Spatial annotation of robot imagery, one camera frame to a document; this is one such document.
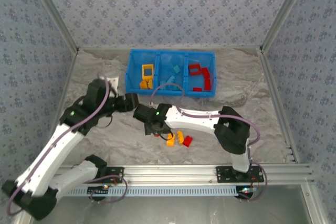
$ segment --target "red toy block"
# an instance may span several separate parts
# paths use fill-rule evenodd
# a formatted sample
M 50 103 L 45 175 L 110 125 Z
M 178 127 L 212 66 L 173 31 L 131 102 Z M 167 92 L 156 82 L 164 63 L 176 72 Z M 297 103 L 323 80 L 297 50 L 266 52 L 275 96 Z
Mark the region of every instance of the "red toy block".
M 204 90 L 211 91 L 211 81 L 210 79 L 204 80 Z
M 191 144 L 193 138 L 191 136 L 186 136 L 184 141 L 183 141 L 183 145 L 189 147 L 189 145 Z
M 210 78 L 208 68 L 202 68 L 202 74 L 203 74 L 204 79 L 209 79 Z
M 194 88 L 193 88 L 193 91 L 196 91 L 196 92 L 201 92 L 201 91 L 202 91 L 202 88 L 197 88 L 197 87 L 194 87 Z
M 191 76 L 198 76 L 202 73 L 201 65 L 199 63 L 189 64 L 188 68 Z

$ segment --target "floral wallpaper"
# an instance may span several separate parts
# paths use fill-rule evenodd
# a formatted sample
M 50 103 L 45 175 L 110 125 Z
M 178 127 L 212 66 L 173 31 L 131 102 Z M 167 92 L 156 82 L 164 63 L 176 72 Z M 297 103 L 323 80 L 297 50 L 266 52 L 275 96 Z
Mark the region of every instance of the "floral wallpaper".
M 53 0 L 79 47 L 260 45 L 284 0 Z
M 40 0 L 0 2 L 0 185 L 47 142 L 72 60 Z M 0 192 L 0 223 L 7 196 Z
M 302 162 L 336 223 L 336 0 L 297 0 L 267 55 Z

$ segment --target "purple cable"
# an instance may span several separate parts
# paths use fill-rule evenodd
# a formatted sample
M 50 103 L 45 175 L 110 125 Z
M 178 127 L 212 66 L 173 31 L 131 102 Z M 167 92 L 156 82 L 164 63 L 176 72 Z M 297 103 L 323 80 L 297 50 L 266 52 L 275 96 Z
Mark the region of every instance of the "purple cable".
M 54 148 L 56 146 L 56 144 L 70 131 L 77 129 L 78 127 L 82 126 L 83 124 L 85 124 L 86 122 L 88 122 L 89 120 L 91 120 L 95 115 L 97 115 L 97 113 L 103 108 L 105 102 L 107 101 L 108 97 L 109 97 L 109 93 L 110 93 L 110 85 L 109 82 L 107 81 L 107 79 L 105 78 L 105 86 L 106 86 L 106 92 L 105 92 L 105 96 L 104 99 L 102 100 L 101 104 L 99 105 L 99 107 L 91 114 L 89 115 L 87 118 L 85 118 L 83 121 L 75 124 L 74 126 L 70 127 L 69 129 L 67 129 L 66 131 L 64 131 L 62 134 L 60 134 L 58 136 L 58 138 L 56 138 L 56 140 L 50 145 L 50 147 L 46 150 L 46 152 L 43 154 L 43 156 L 41 157 L 41 159 L 36 163 L 36 165 L 33 167 L 33 169 L 31 169 L 30 173 L 28 174 L 28 176 L 26 177 L 25 181 L 17 187 L 17 189 L 13 192 L 13 194 L 11 195 L 11 197 L 9 198 L 8 204 L 7 204 L 7 214 L 9 216 L 14 216 L 16 214 L 18 214 L 19 212 L 22 211 L 22 209 L 20 209 L 17 212 L 11 212 L 10 211 L 10 206 L 12 205 L 12 202 L 14 200 L 14 198 L 16 197 L 16 195 L 19 193 L 19 191 L 21 191 L 21 189 L 25 186 L 26 182 L 30 182 L 31 177 L 33 176 L 34 172 L 37 170 L 37 168 L 40 166 L 40 164 L 43 162 L 43 160 L 46 158 L 46 156 L 50 153 L 50 151 L 52 150 L 52 148 Z
M 184 116 L 188 116 L 188 117 L 190 117 L 190 118 L 204 118 L 204 119 L 209 118 L 209 116 L 207 116 L 207 115 L 191 115 L 191 114 L 185 113 L 185 112 L 183 112 L 183 111 L 181 110 L 181 108 L 180 108 L 180 104 L 181 104 L 181 100 L 184 98 L 185 91 L 184 91 L 184 89 L 183 89 L 180 85 L 178 85 L 178 84 L 176 84 L 176 83 L 164 83 L 164 84 L 159 85 L 159 86 L 153 91 L 153 93 L 152 93 L 152 95 L 151 95 L 150 105 L 152 104 L 152 101 L 153 101 L 153 98 L 154 98 L 155 93 L 159 90 L 159 88 L 161 88 L 161 87 L 163 87 L 163 86 L 176 86 L 176 87 L 178 87 L 178 88 L 182 91 L 182 95 L 181 95 L 180 99 L 177 101 L 177 105 L 176 105 L 177 110 L 178 110 L 182 115 L 184 115 Z M 257 137 L 256 137 L 255 140 L 253 140 L 252 142 L 250 142 L 250 143 L 248 143 L 248 144 L 246 145 L 246 147 L 247 147 L 247 157 L 248 157 L 248 160 L 249 160 L 251 163 L 253 163 L 252 160 L 251 160 L 250 146 L 253 145 L 253 144 L 255 144 L 255 143 L 257 143 L 257 142 L 260 140 L 260 131 L 259 131 L 258 127 L 257 127 L 253 122 L 251 122 L 251 121 L 249 121 L 249 120 L 247 120 L 247 119 L 241 118 L 241 117 L 239 117 L 239 116 L 235 116 L 235 115 L 220 115 L 220 114 L 218 114 L 218 115 L 211 115 L 210 118 L 230 118 L 230 119 L 236 119 L 236 120 L 240 120 L 240 121 L 242 121 L 242 122 L 244 122 L 244 123 L 247 123 L 247 124 L 250 125 L 252 128 L 254 128 L 254 130 L 255 130 L 256 133 L 257 133 Z M 260 164 L 256 164 L 256 165 L 260 167 L 260 169 L 262 170 L 262 172 L 263 172 L 263 174 L 264 174 L 264 176 L 265 176 L 265 186 L 264 186 L 264 189 L 262 190 L 262 192 L 261 192 L 257 197 L 255 197 L 255 198 L 253 198 L 253 199 L 249 199 L 249 198 L 248 198 L 246 195 L 244 195 L 244 194 L 239 194 L 239 195 L 244 196 L 245 198 L 247 198 L 245 201 L 255 201 L 255 200 L 259 199 L 262 195 L 264 195 L 264 193 L 265 193 L 265 191 L 266 191 L 266 188 L 267 188 L 267 175 L 266 175 L 266 173 L 265 173 L 265 170 L 264 170 L 264 168 L 263 168 Z
M 119 179 L 121 179 L 121 180 L 125 183 L 125 191 L 124 191 L 124 193 L 123 193 L 119 198 L 117 198 L 117 199 L 110 200 L 110 201 L 98 201 L 97 203 L 99 203 L 99 204 L 111 204 L 111 203 L 116 203 L 116 202 L 118 202 L 118 201 L 121 201 L 121 200 L 126 196 L 126 194 L 127 194 L 127 189 L 128 189 L 127 181 L 126 181 L 126 179 L 124 179 L 122 176 L 119 176 L 119 175 L 107 175 L 107 176 L 104 176 L 104 177 L 100 177 L 100 178 L 95 178 L 95 179 L 89 180 L 89 181 L 87 181 L 86 183 L 97 182 L 97 181 L 100 181 L 100 180 L 102 180 L 102 179 L 106 179 L 106 178 L 119 178 Z M 94 191 L 91 193 L 91 195 L 90 195 L 90 199 L 91 199 L 92 201 L 94 201 L 94 199 L 93 199 L 92 196 L 95 194 L 96 191 L 97 191 L 97 190 L 94 190 Z

